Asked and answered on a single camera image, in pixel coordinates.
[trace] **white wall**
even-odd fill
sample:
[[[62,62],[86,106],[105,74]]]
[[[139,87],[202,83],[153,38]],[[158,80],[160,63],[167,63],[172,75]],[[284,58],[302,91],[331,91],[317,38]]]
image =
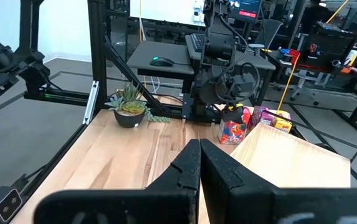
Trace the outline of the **white wall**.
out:
[[[19,46],[21,0],[0,0],[0,43]],[[39,51],[53,58],[91,61],[87,0],[44,0],[40,7]]]
[[[55,57],[91,61],[87,0],[45,0]]]

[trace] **keyboard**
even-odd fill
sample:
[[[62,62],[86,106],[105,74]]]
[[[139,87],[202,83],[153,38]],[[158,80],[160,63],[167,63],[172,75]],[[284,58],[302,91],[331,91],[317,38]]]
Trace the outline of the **keyboard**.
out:
[[[191,40],[195,52],[202,52],[204,34],[191,34]]]

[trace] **potted succulent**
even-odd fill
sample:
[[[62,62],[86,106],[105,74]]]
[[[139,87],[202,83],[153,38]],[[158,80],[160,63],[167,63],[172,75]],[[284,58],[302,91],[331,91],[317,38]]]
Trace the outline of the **potted succulent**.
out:
[[[144,115],[148,117],[149,121],[171,121],[169,118],[153,116],[149,108],[140,100],[140,92],[132,83],[126,85],[122,90],[117,90],[105,104],[110,106],[109,110],[113,110],[117,123],[124,128],[137,127],[142,122]]]

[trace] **black plant pot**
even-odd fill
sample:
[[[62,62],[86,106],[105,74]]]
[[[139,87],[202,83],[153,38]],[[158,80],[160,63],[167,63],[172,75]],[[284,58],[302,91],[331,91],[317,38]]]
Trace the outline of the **black plant pot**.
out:
[[[137,127],[138,125],[141,124],[143,117],[145,115],[145,111],[135,116],[122,115],[120,113],[117,113],[116,111],[113,112],[115,113],[117,123],[123,128]]]

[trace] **colorful snack box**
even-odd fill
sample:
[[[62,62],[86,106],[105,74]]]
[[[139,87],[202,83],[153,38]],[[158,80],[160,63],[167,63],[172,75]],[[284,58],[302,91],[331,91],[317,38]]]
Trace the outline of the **colorful snack box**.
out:
[[[276,114],[279,116],[283,116],[284,118],[290,119],[290,114],[286,111],[277,111]],[[272,126],[286,133],[289,133],[292,128],[291,122],[278,117],[274,117]]]
[[[263,111],[269,111],[265,106],[255,106],[253,110],[252,118],[250,119],[249,132],[257,126],[259,122],[271,125],[274,117],[271,114],[263,113]]]
[[[221,120],[217,137],[221,144],[239,144],[245,138],[247,125],[251,117],[250,109],[244,106],[242,120],[243,124],[238,124],[233,121],[224,122]]]

